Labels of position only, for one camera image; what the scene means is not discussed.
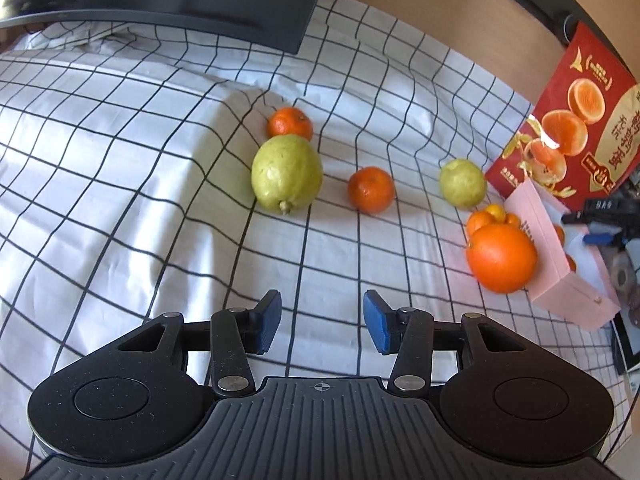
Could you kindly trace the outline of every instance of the red packaging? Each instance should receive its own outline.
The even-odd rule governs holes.
[[[529,175],[579,210],[640,162],[640,85],[582,23],[538,104],[487,180],[508,197]]]

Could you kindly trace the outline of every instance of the white tablecloth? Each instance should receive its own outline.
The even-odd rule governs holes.
[[[266,375],[388,377],[362,322],[375,288],[438,320],[481,312],[587,370],[628,410],[606,330],[586,333],[484,290],[464,258],[466,214],[438,167],[483,168],[530,103],[470,60],[353,0],[320,0],[297,56],[178,28],[58,23],[0,56],[0,477],[41,460],[26,420],[49,374],[162,312],[187,321],[285,311]],[[311,118],[324,184],[288,218],[257,206],[250,166],[266,118]],[[353,210],[356,168],[392,173],[384,213]],[[499,197],[489,195],[494,202]],[[203,381],[206,354],[190,359]],[[455,372],[434,360],[435,382]],[[607,439],[604,451],[610,446]]]

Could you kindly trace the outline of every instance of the open pink box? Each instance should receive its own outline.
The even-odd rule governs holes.
[[[527,285],[531,301],[588,331],[613,319],[620,303],[600,252],[582,242],[587,227],[562,226],[563,248],[553,224],[561,225],[569,210],[530,178],[511,193],[504,207],[520,217],[538,250],[538,268]],[[569,268],[565,253],[575,260],[577,272]]]

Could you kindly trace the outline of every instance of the green fruit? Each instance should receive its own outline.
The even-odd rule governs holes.
[[[258,202],[288,214],[311,204],[322,184],[322,162],[306,139],[296,135],[267,140],[255,154],[251,185]]]
[[[471,209],[486,195],[484,174],[469,160],[457,158],[440,170],[440,191],[454,207]]]

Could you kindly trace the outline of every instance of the black cable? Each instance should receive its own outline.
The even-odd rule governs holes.
[[[640,387],[638,388],[638,390],[636,391],[636,394],[634,395],[634,400],[631,402],[631,408],[629,408],[629,412],[626,414],[625,421],[622,423],[622,427],[620,427],[620,431],[618,432],[618,436],[613,441],[613,444],[611,444],[611,449],[609,449],[609,452],[607,453],[607,455],[604,457],[604,460],[602,461],[603,464],[607,463],[607,460],[611,456],[611,453],[613,453],[613,450],[616,449],[616,445],[618,444],[618,441],[620,440],[620,437],[622,436],[622,434],[625,431],[626,424],[629,422],[629,419],[631,418],[631,414],[634,412],[634,406],[636,405],[636,400],[638,400],[638,395],[639,394],[640,394]]]

